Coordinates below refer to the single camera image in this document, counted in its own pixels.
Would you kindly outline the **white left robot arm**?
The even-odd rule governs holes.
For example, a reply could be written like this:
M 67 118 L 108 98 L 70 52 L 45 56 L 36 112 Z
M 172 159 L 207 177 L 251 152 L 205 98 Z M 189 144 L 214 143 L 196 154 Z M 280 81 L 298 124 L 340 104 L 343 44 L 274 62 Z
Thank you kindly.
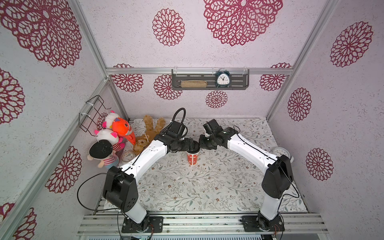
M 108 170 L 103 197 L 130 220 L 141 224 L 148 213 L 139 203 L 140 178 L 156 161 L 170 152 L 196 153 L 199 150 L 199 143 L 192 138 L 177 139 L 159 134 L 130 163 Z

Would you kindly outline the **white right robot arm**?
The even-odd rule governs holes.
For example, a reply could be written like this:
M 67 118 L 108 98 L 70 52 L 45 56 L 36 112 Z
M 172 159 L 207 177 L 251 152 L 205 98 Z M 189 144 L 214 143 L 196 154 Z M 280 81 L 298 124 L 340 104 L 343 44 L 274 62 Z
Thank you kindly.
M 218 146 L 236 152 L 256 166 L 263 174 L 262 189 L 265 192 L 258 213 L 259 223 L 267 226 L 277 219 L 283 195 L 291 187 L 293 178 L 291 160 L 286 155 L 276 156 L 246 140 L 233 128 L 204 125 L 206 133 L 200 135 L 200 148 L 215 150 Z

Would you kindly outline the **black plastic cup lid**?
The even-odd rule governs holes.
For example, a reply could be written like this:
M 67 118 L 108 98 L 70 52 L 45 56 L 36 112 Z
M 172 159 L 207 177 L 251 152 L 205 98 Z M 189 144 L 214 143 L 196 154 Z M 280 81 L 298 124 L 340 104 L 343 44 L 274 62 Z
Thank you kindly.
M 187 153 L 189 154 L 197 154 L 200 151 L 200 144 L 197 141 L 190 140 L 188 142 Z

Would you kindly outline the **red white paper cup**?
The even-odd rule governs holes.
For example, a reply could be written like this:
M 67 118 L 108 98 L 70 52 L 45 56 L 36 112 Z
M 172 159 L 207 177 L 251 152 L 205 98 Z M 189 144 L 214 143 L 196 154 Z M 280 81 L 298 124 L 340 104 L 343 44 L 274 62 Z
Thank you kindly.
M 193 166 L 197 163 L 199 158 L 199 152 L 187 152 L 187 160 L 189 165 Z

